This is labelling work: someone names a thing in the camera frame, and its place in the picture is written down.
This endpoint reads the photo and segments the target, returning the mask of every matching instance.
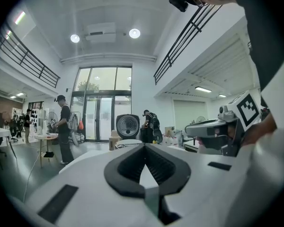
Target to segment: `black railing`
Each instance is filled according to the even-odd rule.
[[[197,9],[157,69],[154,75],[156,84],[196,35],[202,32],[204,26],[221,7],[222,6],[207,5]]]
[[[60,77],[45,66],[15,35],[8,24],[0,29],[0,49],[15,63],[56,88]]]

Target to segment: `ceiling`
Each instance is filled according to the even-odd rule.
[[[216,44],[211,53],[203,56],[198,63],[192,63],[186,72],[181,73],[165,94],[215,99],[219,98],[219,94],[231,96],[254,88],[251,58],[246,41],[249,39],[244,29],[242,33]],[[195,89],[198,86],[212,92],[198,91]]]
[[[24,93],[24,95],[18,96],[18,98],[44,95],[44,93],[28,86],[20,80],[17,80],[2,70],[0,70],[0,91],[8,96],[16,96],[19,93]]]
[[[41,34],[60,59],[91,53],[117,52],[153,55],[164,26],[175,9],[169,0],[23,0]],[[92,44],[87,26],[115,23],[114,43]],[[137,28],[138,39],[129,31]],[[70,41],[78,34],[80,42]]]

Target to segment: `air conditioner unit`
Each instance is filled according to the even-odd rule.
[[[87,41],[96,43],[114,43],[116,38],[115,23],[101,23],[87,26]]]

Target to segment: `person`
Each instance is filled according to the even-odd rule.
[[[149,110],[144,110],[143,116],[146,116],[145,122],[142,125],[142,128],[147,127],[147,142],[146,143],[153,143],[154,136],[153,136],[153,130],[156,129],[156,125],[153,124],[154,118],[157,118],[157,115],[155,113],[151,113]]]
[[[70,129],[67,125],[67,121],[71,115],[71,110],[65,101],[65,96],[59,95],[57,97],[57,102],[58,105],[61,107],[61,118],[59,122],[54,124],[53,128],[58,127],[59,144],[62,155],[61,164],[67,165],[74,160],[69,142]]]
[[[13,121],[14,121],[14,122],[17,122],[17,121],[18,121],[18,115],[17,115],[16,110],[14,110]]]
[[[27,114],[25,115],[25,122],[24,122],[24,129],[25,129],[25,143],[28,144],[28,136],[29,136],[29,126],[32,124],[32,122],[30,121],[30,114],[31,114],[32,110],[31,109],[27,109]]]
[[[256,65],[261,90],[277,73],[284,62],[284,0],[281,13],[273,0],[186,0],[193,5],[222,5],[237,3],[245,10],[251,43],[250,56]],[[267,107],[261,99],[261,105]],[[246,132],[242,145],[254,144],[263,135],[272,133],[276,123],[270,113],[262,122],[254,124]],[[233,135],[234,128],[229,128]]]

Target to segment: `glass door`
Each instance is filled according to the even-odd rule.
[[[87,96],[85,134],[87,141],[108,142],[111,135],[112,97]]]
[[[97,97],[86,97],[86,112],[85,112],[85,139],[87,141],[96,140],[96,113],[97,113]]]

